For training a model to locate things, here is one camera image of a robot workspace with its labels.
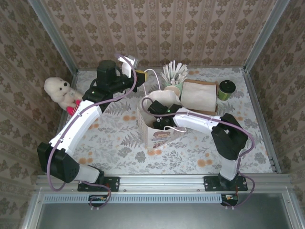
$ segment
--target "wall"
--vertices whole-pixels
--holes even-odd
[[[74,62],[116,52],[139,66],[243,65],[275,0],[43,0]]]
[[[281,169],[305,209],[305,1],[291,0],[251,72]]]
[[[26,0],[0,0],[0,228],[18,228],[41,172],[36,148],[56,133],[60,108],[44,80],[71,76]]]

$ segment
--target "cup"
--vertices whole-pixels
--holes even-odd
[[[175,87],[178,87],[178,89],[180,90],[180,93],[181,93],[182,87],[183,87],[183,83],[184,83],[184,81],[181,82],[180,84],[177,84],[177,85],[171,85],[170,83],[165,82],[164,85],[165,85],[166,87],[167,87],[167,86],[175,86]]]
[[[180,93],[181,93],[180,90],[179,90],[179,88],[176,87],[176,86],[173,86],[173,85],[165,87],[164,90],[165,90],[165,91],[169,90],[169,91],[175,92],[175,94],[176,94],[176,96],[177,96],[178,98],[179,98]]]
[[[224,80],[219,84],[218,98],[222,101],[226,101],[230,98],[230,95],[235,91],[236,86],[230,80]]]

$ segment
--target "floral tablecloth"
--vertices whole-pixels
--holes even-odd
[[[78,72],[77,90],[84,93],[95,78],[96,71]],[[272,172],[241,69],[190,69],[188,78],[208,82],[228,79],[236,84],[231,97],[227,101],[217,99],[217,105],[219,116],[233,114],[255,139],[255,148],[243,158],[240,169],[246,173]],[[154,74],[149,74],[145,85],[149,92],[158,89]],[[98,167],[107,175],[219,173],[221,158],[212,137],[194,130],[188,129],[183,137],[148,151],[137,125],[136,105],[142,97],[140,87],[137,93],[111,103],[79,142],[74,159]]]

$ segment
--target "teddy bear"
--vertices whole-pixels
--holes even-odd
[[[46,79],[43,88],[63,110],[67,110],[67,107],[77,107],[76,101],[82,101],[83,94],[70,88],[70,84],[59,77]]]

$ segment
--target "black mount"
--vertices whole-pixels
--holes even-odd
[[[137,82],[133,92],[138,91],[146,78],[146,73],[137,70]],[[94,103],[112,99],[115,93],[123,93],[126,89],[131,88],[133,85],[134,77],[128,78],[127,75],[122,74],[120,68],[116,66],[114,61],[105,60],[101,61],[96,69],[97,78],[92,81],[90,88],[85,92],[82,97],[83,100],[89,100]],[[100,108],[104,112],[110,103],[101,104]]]
[[[104,185],[110,188],[111,192],[118,192],[120,187],[120,177],[105,177],[104,171],[100,170],[99,168],[90,166],[99,170],[100,174],[99,177],[96,179],[95,184]],[[106,191],[103,187],[95,187],[91,185],[86,185],[84,183],[79,183],[77,190],[79,192],[102,192]]]
[[[51,144],[40,143],[37,147],[38,158],[41,169],[47,172],[47,163],[53,147]],[[78,164],[72,157],[65,153],[64,149],[56,149],[51,161],[50,174],[59,180],[70,183],[75,179],[80,170]]]
[[[246,178],[236,175],[236,177],[229,181],[223,178],[220,174],[218,176],[203,177],[204,189],[206,192],[218,191],[247,191],[248,186]]]

